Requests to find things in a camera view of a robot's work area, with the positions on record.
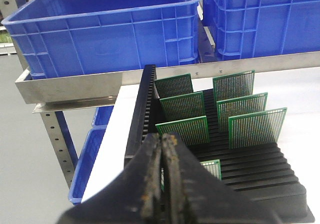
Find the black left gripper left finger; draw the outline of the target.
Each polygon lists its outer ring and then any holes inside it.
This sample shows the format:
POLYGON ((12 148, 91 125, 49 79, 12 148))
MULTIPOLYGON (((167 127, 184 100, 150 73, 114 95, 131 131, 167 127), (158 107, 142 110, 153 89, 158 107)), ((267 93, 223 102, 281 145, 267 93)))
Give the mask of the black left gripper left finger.
POLYGON ((124 170, 103 190, 64 212, 59 224, 159 224, 161 222, 158 134, 148 134, 124 170))

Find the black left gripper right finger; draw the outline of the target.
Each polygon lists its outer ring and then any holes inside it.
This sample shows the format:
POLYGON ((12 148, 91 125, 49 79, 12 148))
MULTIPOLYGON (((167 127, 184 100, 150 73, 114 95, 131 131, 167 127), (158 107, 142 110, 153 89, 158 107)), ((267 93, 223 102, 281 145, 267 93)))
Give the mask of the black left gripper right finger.
POLYGON ((210 174, 177 133, 162 136, 167 224, 280 224, 278 215, 210 174))

